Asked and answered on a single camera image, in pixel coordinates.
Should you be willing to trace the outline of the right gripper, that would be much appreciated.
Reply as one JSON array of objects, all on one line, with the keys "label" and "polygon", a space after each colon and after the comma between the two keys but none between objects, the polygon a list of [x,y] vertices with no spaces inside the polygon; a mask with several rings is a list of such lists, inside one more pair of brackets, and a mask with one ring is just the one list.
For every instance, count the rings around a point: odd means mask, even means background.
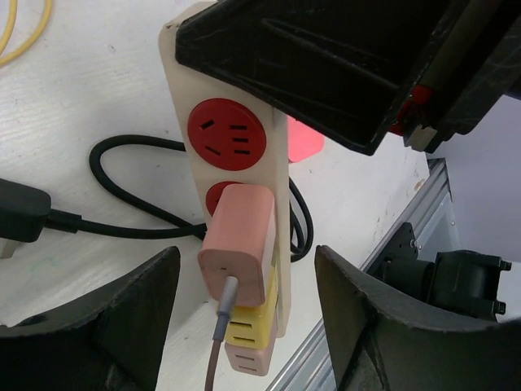
[{"label": "right gripper", "polygon": [[469,134],[504,94],[520,96],[520,3],[470,1],[390,131],[433,153]]}]

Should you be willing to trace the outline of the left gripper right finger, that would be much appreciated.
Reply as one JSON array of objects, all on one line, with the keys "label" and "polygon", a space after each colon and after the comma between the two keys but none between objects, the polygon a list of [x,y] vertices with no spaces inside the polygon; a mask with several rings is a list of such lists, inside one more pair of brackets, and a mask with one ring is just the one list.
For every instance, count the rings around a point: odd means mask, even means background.
[{"label": "left gripper right finger", "polygon": [[518,390],[520,321],[494,323],[430,306],[359,270],[327,246],[317,288],[335,381],[367,365],[381,390]]}]

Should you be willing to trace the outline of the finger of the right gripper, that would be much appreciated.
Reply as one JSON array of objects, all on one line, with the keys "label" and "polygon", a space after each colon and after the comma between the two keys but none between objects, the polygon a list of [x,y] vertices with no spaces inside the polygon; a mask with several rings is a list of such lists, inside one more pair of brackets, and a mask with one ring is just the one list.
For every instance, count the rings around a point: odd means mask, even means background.
[{"label": "finger of the right gripper", "polygon": [[176,58],[372,155],[455,20],[453,1],[219,1]]}]

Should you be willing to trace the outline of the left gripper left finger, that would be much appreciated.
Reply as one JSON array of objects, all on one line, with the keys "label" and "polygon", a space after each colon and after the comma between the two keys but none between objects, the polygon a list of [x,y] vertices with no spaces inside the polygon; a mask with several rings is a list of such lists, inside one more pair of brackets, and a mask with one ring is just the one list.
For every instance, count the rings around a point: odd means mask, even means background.
[{"label": "left gripper left finger", "polygon": [[3,390],[153,390],[181,258],[169,247],[64,305],[1,328]]}]

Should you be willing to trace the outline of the pink plug adapter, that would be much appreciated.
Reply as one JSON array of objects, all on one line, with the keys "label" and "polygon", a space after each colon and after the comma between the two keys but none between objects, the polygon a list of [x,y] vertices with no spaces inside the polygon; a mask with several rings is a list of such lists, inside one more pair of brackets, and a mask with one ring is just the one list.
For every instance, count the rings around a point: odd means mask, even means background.
[{"label": "pink plug adapter", "polygon": [[288,116],[288,160],[297,163],[318,154],[324,147],[324,136],[306,124]]}]

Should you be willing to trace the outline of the pale pink multi-port adapter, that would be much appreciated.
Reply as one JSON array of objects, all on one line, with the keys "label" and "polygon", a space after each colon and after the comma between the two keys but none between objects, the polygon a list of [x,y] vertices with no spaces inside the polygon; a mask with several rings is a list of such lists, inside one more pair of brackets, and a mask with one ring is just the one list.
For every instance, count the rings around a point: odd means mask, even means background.
[{"label": "pale pink multi-port adapter", "polygon": [[254,376],[266,376],[269,372],[278,325],[274,320],[268,345],[263,349],[239,347],[225,343],[225,352],[231,367],[238,372]]}]

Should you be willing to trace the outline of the yellow multi-port adapter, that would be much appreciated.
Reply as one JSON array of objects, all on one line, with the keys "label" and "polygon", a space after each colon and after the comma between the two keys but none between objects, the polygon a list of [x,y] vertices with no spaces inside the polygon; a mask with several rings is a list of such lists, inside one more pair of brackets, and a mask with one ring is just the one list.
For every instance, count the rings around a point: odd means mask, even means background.
[{"label": "yellow multi-port adapter", "polygon": [[249,349],[265,348],[269,343],[277,301],[277,271],[272,266],[265,302],[257,307],[235,306],[225,332],[225,341]]}]

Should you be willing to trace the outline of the beige multicolour power strip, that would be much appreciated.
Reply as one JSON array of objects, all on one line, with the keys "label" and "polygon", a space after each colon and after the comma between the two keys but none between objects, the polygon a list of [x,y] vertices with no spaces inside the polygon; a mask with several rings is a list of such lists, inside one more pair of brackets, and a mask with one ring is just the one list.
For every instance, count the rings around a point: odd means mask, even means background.
[{"label": "beige multicolour power strip", "polygon": [[164,25],[159,52],[200,203],[212,187],[241,182],[274,194],[278,336],[291,311],[290,194],[287,116],[246,91],[180,64],[176,39],[182,23],[213,1],[199,1]]}]

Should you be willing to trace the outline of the pink charger plug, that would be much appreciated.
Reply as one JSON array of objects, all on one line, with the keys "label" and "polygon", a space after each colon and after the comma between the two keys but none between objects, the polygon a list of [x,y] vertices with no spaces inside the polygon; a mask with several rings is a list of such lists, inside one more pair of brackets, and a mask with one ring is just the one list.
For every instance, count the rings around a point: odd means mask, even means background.
[{"label": "pink charger plug", "polygon": [[239,282],[237,305],[262,305],[267,296],[275,238],[273,192],[254,184],[225,187],[198,255],[210,296],[219,299],[226,278],[232,276]]}]

